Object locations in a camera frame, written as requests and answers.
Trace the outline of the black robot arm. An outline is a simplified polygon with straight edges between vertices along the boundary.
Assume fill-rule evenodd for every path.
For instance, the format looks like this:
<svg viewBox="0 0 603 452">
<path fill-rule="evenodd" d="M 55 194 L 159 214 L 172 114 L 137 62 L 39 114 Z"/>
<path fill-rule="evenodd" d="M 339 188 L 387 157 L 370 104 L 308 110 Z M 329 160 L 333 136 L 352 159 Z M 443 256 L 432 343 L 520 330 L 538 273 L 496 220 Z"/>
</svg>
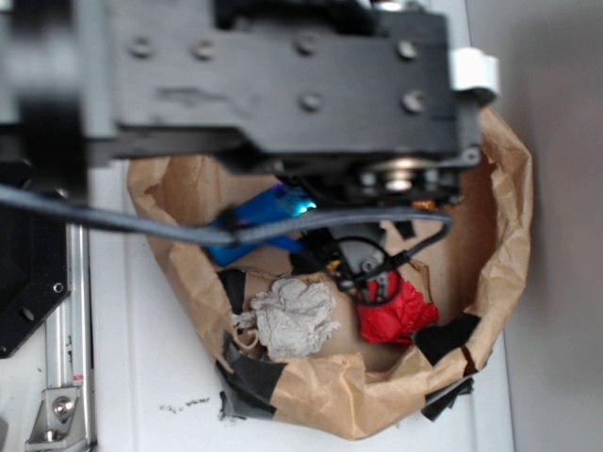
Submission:
<svg viewBox="0 0 603 452">
<path fill-rule="evenodd" d="M 1 203 L 92 228 L 202 246 L 269 244 L 326 266 L 352 298 L 384 305 L 395 256 L 376 224 L 455 203 L 481 159 L 479 115 L 497 60 L 450 44 L 447 18 L 408 1 L 5 1 L 1 158 L 34 170 Z M 210 154 L 302 186 L 317 209 L 261 224 L 233 210 L 178 227 L 86 206 L 107 161 Z"/>
</svg>

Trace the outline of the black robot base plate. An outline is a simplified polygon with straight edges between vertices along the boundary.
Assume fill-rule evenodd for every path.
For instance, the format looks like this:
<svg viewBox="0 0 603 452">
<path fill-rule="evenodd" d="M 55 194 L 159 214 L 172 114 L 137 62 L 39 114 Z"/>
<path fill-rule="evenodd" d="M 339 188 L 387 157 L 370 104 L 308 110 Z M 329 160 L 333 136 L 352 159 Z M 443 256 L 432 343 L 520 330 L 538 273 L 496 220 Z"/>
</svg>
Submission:
<svg viewBox="0 0 603 452">
<path fill-rule="evenodd" d="M 1 208 L 1 357 L 8 359 L 70 293 L 68 228 Z"/>
</svg>

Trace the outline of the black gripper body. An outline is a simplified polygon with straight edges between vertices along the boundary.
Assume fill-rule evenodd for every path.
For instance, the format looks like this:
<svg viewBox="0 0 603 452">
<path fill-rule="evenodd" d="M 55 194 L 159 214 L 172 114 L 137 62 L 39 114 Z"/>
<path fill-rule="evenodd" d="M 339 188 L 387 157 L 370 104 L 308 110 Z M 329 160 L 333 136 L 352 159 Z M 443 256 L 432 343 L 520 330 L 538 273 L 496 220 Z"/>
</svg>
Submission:
<svg viewBox="0 0 603 452">
<path fill-rule="evenodd" d="M 336 226 L 304 232 L 289 260 L 294 275 L 323 272 L 362 306 L 390 304 L 402 290 L 394 256 L 379 225 Z"/>
</svg>

